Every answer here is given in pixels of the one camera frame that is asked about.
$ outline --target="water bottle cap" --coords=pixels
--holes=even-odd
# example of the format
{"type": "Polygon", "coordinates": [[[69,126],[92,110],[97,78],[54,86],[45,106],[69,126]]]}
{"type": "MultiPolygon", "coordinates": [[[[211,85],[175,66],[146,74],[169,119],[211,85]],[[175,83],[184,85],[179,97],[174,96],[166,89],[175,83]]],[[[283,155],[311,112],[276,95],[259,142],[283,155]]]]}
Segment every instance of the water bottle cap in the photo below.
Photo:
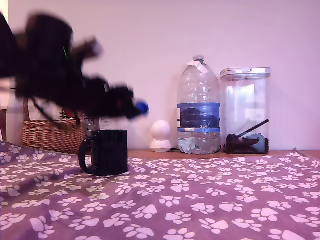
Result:
{"type": "Polygon", "coordinates": [[[205,57],[202,56],[202,55],[196,55],[196,56],[193,57],[193,61],[199,61],[199,60],[204,61],[205,57]]]}

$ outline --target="container lid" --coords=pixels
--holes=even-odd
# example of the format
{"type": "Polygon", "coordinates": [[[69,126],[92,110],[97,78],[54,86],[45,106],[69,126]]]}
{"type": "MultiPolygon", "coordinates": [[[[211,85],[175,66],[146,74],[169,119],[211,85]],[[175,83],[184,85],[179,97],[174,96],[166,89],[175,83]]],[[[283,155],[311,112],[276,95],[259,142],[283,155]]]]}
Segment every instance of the container lid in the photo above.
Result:
{"type": "Polygon", "coordinates": [[[221,78],[228,76],[236,79],[251,79],[271,76],[270,67],[256,68],[226,68],[220,72],[221,78]]]}

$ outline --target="plastic water bottle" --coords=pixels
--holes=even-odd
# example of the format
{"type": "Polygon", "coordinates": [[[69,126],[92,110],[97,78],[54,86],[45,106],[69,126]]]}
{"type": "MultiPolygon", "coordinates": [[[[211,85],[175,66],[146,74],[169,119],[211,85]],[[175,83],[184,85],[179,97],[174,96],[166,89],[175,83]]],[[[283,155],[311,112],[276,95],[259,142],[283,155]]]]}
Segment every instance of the plastic water bottle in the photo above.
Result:
{"type": "Polygon", "coordinates": [[[193,57],[177,92],[178,146],[187,154],[220,150],[220,86],[203,56],[193,57]]]}

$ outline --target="clear plastic container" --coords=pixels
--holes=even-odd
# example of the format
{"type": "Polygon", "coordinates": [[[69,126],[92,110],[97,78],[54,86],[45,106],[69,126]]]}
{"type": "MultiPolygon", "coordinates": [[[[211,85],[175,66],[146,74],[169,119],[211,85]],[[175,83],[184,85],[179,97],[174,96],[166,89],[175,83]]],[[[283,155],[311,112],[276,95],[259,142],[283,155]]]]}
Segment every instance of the clear plastic container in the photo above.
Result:
{"type": "Polygon", "coordinates": [[[221,73],[224,152],[269,152],[269,67],[227,68],[221,73]]]}
{"type": "Polygon", "coordinates": [[[220,85],[203,56],[193,57],[177,91],[178,146],[186,154],[213,154],[220,143],[220,85]]]}

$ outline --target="black mug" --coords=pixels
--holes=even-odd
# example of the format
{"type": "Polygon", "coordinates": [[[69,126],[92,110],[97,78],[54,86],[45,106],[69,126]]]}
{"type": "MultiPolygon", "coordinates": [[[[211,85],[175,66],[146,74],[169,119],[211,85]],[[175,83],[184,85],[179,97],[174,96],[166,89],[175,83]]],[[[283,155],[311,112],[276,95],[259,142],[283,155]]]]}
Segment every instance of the black mug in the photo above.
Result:
{"type": "Polygon", "coordinates": [[[92,131],[79,149],[80,168],[96,176],[121,175],[128,172],[128,131],[92,131]],[[91,143],[91,167],[85,162],[88,143],[91,143]]]}

